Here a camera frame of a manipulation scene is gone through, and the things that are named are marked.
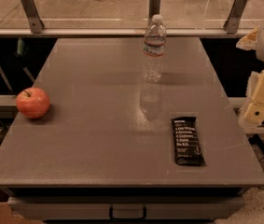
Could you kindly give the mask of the clear plastic water bottle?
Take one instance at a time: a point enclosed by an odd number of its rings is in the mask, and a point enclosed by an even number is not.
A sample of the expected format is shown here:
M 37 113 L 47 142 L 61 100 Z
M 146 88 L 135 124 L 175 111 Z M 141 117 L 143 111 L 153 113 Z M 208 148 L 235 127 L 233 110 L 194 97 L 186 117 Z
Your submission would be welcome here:
M 152 17 L 147 26 L 143 52 L 146 57 L 144 65 L 144 79 L 146 82 L 159 82 L 164 66 L 164 54 L 166 44 L 166 27 L 160 14 Z

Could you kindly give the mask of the black snack bar wrapper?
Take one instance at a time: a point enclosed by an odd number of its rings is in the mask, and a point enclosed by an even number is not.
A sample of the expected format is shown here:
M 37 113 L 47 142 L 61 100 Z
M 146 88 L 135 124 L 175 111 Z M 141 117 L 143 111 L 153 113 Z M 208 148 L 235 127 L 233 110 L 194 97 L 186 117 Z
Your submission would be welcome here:
M 202 166 L 205 164 L 196 130 L 195 117 L 171 120 L 174 138 L 174 160 L 177 165 Z

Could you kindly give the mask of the grey table drawer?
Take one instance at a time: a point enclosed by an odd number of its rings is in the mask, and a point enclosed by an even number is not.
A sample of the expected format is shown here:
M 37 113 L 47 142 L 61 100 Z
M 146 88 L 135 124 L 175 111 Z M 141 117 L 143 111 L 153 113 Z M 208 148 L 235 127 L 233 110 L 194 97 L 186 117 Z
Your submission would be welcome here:
M 63 197 L 11 197 L 7 204 L 27 219 L 41 220 L 211 220 L 228 218 L 244 206 L 243 197 L 181 197 L 168 201 L 122 202 Z

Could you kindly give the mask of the red apple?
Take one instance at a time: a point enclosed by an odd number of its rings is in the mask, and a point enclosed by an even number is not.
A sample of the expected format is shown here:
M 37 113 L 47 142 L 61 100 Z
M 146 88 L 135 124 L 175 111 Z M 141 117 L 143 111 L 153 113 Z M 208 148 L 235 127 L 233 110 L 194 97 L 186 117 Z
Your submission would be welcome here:
M 49 106 L 49 96 L 40 88 L 25 89 L 16 98 L 16 107 L 29 119 L 42 118 L 49 111 Z

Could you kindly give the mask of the cardboard box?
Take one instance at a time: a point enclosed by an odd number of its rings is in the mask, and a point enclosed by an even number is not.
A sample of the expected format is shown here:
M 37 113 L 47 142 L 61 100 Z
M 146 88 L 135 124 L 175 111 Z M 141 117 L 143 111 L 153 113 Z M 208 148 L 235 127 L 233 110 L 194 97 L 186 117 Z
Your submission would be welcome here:
M 0 190 L 0 224 L 42 224 L 40 220 L 29 220 L 14 214 L 7 200 L 8 196 Z

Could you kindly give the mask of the right metal bracket post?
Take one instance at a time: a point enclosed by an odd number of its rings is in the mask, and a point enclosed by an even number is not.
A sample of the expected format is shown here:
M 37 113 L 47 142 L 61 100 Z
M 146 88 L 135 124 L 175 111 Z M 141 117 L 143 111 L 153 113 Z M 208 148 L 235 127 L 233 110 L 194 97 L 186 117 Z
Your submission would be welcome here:
M 237 33 L 247 2 L 248 0 L 234 0 L 229 16 L 223 26 L 228 34 Z

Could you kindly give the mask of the metal bracket post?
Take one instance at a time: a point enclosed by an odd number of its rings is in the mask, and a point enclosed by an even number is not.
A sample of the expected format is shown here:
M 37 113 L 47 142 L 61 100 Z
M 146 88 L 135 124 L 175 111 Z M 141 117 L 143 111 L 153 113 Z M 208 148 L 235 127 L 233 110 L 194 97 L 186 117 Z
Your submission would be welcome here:
M 160 13 L 160 0 L 149 0 L 148 21 L 152 21 L 152 17 Z
M 237 33 L 247 2 L 248 0 L 234 0 L 229 16 L 223 26 L 228 34 Z
M 33 34 L 41 34 L 44 23 L 41 21 L 34 0 L 21 0 L 22 7 L 26 14 L 30 30 Z

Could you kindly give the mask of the middle metal bracket post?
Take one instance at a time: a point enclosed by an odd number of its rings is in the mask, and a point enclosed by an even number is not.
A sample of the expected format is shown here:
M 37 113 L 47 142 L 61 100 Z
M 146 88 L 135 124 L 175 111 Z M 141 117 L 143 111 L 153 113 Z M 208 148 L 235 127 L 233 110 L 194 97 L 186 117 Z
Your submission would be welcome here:
M 160 0 L 149 0 L 148 21 L 152 21 L 152 17 L 160 13 Z

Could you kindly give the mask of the left metal bracket post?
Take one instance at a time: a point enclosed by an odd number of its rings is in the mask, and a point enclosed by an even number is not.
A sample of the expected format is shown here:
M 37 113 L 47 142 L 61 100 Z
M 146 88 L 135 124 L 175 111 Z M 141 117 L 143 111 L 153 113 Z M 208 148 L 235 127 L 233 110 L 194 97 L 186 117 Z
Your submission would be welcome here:
M 41 21 L 34 0 L 21 0 L 22 7 L 26 14 L 30 30 L 33 34 L 41 34 L 44 23 Z

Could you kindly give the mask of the metal rail beam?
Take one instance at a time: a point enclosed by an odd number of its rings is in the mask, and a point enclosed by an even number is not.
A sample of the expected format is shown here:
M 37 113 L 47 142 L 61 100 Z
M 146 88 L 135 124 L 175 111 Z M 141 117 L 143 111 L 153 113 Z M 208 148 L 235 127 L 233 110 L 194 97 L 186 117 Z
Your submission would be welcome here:
M 251 29 L 239 29 L 235 34 L 229 34 L 223 28 L 210 29 L 168 29 L 167 36 L 190 37 L 241 37 L 251 32 Z M 86 37 L 86 36 L 143 36 L 144 29 L 51 29 L 45 28 L 41 33 L 33 33 L 30 29 L 0 28 L 0 37 Z

